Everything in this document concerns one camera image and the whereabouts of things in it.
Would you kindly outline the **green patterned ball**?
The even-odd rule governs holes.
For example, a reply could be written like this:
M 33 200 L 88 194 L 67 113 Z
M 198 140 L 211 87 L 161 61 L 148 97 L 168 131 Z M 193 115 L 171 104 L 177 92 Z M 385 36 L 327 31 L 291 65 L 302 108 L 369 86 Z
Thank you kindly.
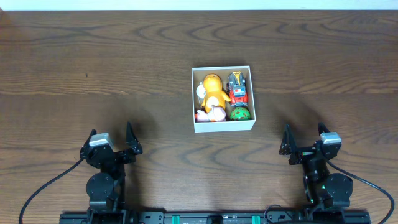
M 246 121 L 251 119 L 251 114 L 246 107 L 239 106 L 232 109 L 229 118 L 231 121 Z

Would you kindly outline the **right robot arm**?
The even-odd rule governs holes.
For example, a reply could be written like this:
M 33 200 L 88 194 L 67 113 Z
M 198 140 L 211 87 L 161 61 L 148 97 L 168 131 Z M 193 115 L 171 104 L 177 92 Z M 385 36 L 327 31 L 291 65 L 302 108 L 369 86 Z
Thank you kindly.
M 303 182 L 307 200 L 312 203 L 304 210 L 307 220 L 313 214 L 341 210 L 350 206 L 353 181 L 344 174 L 331 174 L 327 168 L 330 159 L 337 156 L 342 140 L 338 133 L 329 131 L 323 123 L 318 124 L 319 140 L 312 146 L 298 147 L 289 125 L 285 125 L 279 149 L 280 155 L 288 155 L 290 165 L 303 167 Z

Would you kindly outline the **orange dinosaur toy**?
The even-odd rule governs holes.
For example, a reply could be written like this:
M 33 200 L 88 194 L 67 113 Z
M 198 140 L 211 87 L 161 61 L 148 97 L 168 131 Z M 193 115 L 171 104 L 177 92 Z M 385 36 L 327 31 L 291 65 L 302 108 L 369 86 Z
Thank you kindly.
M 214 107 L 221 107 L 226 109 L 226 103 L 231 101 L 231 98 L 224 92 L 221 78 L 217 74 L 208 74 L 204 81 L 203 87 L 206 94 L 201 104 L 205 112 L 209 113 Z

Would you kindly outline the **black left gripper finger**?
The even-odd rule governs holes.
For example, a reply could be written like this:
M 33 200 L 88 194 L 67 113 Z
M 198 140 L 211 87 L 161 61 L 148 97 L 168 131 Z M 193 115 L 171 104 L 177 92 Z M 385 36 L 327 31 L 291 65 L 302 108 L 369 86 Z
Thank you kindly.
M 126 144 L 129 146 L 131 150 L 133 150 L 135 155 L 143 153 L 142 145 L 136 138 L 132 125 L 129 121 L 127 122 L 126 126 Z
M 90 135 L 88 136 L 88 139 L 85 141 L 84 145 L 82 146 L 82 149 L 86 149 L 86 148 L 90 147 L 90 140 L 93 135 L 96 135 L 95 129 L 91 130 Z

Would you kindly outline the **white pink duck toy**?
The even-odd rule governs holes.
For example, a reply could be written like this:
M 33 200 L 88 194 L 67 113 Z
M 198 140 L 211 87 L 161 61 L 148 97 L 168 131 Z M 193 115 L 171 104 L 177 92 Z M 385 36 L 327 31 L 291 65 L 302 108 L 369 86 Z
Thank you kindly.
M 224 122 L 226 121 L 226 112 L 222 107 L 219 106 L 212 106 L 208 113 L 203 110 L 198 110 L 195 114 L 195 121 L 198 123 Z

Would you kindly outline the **red grey toy truck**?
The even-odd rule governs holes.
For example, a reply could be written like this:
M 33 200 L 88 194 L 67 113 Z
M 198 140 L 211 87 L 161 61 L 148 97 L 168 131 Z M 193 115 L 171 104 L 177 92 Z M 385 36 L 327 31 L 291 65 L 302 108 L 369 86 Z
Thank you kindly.
M 231 98 L 232 107 L 247 106 L 248 94 L 246 91 L 246 80 L 241 71 L 232 72 L 228 76 L 227 92 Z

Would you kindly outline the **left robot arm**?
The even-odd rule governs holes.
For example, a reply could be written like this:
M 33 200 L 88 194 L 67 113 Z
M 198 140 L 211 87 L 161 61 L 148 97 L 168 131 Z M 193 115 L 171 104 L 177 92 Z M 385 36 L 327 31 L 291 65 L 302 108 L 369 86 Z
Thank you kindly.
M 99 172 L 87 181 L 89 196 L 87 223 L 132 223 L 134 216 L 125 207 L 125 165 L 136 161 L 142 146 L 130 122 L 126 126 L 127 149 L 115 151 L 109 133 L 92 130 L 80 149 L 80 158 Z

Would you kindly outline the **wooden rattle drum toy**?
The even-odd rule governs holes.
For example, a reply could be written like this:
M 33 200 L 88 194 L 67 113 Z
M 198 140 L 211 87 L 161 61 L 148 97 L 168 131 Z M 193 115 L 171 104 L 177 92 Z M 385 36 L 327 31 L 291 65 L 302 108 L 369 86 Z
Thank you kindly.
M 203 100 L 205 99 L 206 96 L 206 90 L 203 85 L 203 82 L 200 82 L 199 85 L 197 86 L 195 90 L 195 94 L 198 98 L 198 105 L 202 108 L 203 106 L 201 105 L 203 103 Z

